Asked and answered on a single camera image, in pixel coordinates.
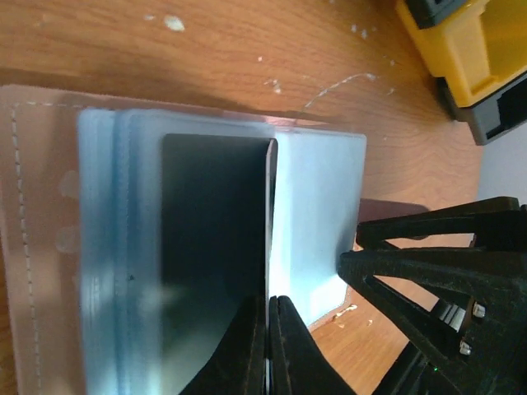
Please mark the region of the dark credit card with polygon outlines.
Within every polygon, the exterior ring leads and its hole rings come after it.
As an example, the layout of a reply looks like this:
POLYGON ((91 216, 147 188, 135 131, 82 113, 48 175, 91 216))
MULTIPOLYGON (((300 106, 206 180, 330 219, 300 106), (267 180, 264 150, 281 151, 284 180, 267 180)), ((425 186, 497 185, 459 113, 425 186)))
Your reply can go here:
POLYGON ((170 134, 161 144, 161 392, 205 366, 263 292, 271 137, 170 134))

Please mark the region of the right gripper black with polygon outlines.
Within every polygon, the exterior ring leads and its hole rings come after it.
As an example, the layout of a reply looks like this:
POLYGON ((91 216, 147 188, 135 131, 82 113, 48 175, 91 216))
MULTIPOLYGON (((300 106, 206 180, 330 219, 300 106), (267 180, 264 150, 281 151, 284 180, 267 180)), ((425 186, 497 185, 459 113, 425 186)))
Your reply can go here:
POLYGON ((343 253, 338 274, 405 334, 375 394, 525 394, 526 255, 470 248, 343 253), (436 297, 473 302, 481 318, 458 332, 383 280, 412 281, 436 297))

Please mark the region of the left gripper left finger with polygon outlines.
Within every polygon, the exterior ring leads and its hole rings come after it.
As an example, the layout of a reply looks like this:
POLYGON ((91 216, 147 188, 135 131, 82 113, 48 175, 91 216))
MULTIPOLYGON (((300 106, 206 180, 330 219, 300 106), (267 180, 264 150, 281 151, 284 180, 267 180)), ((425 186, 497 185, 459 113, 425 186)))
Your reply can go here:
POLYGON ((264 299, 241 303, 217 349, 183 394, 262 394, 265 386, 264 299))

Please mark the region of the pink card holder wallet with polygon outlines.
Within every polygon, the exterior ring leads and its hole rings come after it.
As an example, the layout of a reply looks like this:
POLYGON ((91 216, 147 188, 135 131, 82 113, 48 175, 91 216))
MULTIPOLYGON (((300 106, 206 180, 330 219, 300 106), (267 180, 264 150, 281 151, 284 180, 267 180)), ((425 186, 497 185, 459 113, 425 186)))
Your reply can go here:
POLYGON ((359 221, 424 211, 361 195, 366 138, 325 123, 9 85, 1 89, 1 235, 23 394, 161 392, 161 144, 271 137, 269 301, 310 331, 349 299, 337 274, 359 221))

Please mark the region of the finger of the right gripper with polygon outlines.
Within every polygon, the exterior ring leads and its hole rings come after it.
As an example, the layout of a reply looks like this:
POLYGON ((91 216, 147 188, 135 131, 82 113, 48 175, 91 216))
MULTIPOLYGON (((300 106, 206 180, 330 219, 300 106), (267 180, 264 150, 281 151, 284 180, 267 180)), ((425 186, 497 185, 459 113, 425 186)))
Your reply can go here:
POLYGON ((393 249, 390 239, 472 234, 473 246, 488 251, 521 250, 521 205, 515 197, 493 197, 407 216, 365 221, 356 242, 364 249, 393 249))

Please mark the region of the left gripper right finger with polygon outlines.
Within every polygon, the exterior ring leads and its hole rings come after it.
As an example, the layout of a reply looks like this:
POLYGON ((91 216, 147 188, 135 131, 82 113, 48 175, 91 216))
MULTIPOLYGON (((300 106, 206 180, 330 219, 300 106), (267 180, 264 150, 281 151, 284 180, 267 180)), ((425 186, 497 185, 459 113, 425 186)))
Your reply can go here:
POLYGON ((353 394, 317 347, 287 296, 269 301, 271 394, 353 394))

